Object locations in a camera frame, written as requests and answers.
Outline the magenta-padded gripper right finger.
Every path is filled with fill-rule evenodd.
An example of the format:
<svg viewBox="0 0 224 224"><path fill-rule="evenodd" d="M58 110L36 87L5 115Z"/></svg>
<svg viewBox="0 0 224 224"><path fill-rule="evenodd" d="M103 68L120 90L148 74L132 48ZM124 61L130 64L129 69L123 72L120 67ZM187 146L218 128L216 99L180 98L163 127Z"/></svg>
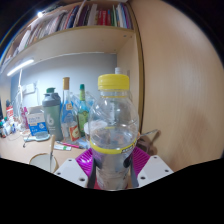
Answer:
<svg viewBox="0 0 224 224"><path fill-rule="evenodd" d="M132 156L128 188L146 186L172 173L172 169L158 155L150 156L136 147Z"/></svg>

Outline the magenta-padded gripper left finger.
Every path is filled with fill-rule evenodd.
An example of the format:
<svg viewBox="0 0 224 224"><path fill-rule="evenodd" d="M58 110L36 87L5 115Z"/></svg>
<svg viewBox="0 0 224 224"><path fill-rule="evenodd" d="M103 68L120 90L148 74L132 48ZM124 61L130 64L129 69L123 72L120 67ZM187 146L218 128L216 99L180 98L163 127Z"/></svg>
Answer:
<svg viewBox="0 0 224 224"><path fill-rule="evenodd" d="M91 150L87 150L77 158L68 158L56 171L55 175L78 186L94 189L96 176L93 170Z"/></svg>

